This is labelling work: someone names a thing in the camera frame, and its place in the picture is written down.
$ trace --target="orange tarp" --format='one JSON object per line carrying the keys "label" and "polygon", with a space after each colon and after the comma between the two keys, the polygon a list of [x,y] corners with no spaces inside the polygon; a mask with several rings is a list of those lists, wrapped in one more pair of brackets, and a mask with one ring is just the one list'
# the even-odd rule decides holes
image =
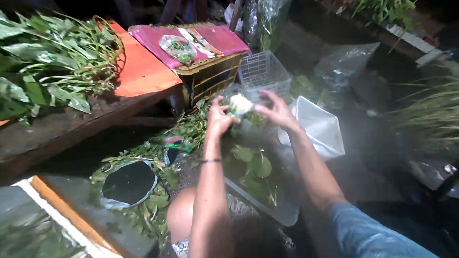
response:
{"label": "orange tarp", "polygon": [[125,55],[118,65],[120,86],[115,94],[134,97],[150,92],[158,92],[181,83],[180,78],[159,61],[152,53],[135,40],[116,22],[110,22],[123,40]]}

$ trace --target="wristband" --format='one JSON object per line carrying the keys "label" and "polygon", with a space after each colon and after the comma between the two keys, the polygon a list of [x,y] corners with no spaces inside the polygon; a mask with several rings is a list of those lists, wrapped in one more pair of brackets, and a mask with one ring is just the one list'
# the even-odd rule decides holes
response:
{"label": "wristband", "polygon": [[222,162],[222,160],[219,159],[219,158],[201,160],[201,165],[204,164],[204,163],[209,163],[209,162]]}

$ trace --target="white vegetable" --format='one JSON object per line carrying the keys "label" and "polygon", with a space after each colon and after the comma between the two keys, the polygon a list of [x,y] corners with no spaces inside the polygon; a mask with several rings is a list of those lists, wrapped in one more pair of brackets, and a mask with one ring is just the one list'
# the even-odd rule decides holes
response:
{"label": "white vegetable", "polygon": [[236,116],[242,116],[243,114],[250,111],[253,107],[253,103],[250,100],[243,97],[240,93],[238,95],[234,95],[229,99],[229,109],[233,112]]}

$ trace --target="white plastic crate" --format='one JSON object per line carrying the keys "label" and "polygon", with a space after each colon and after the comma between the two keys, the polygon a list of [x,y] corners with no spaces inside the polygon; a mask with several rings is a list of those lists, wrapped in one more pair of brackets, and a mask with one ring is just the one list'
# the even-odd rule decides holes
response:
{"label": "white plastic crate", "polygon": [[287,98],[291,77],[271,51],[260,52],[242,59],[239,67],[243,94],[250,101],[260,101],[259,90],[272,90]]}

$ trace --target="denim sleeve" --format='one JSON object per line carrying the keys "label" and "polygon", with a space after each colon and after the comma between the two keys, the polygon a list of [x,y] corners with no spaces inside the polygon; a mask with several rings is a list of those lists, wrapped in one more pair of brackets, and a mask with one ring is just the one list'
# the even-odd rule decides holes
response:
{"label": "denim sleeve", "polygon": [[350,203],[332,206],[330,219],[341,257],[438,258],[407,237],[381,225]]}

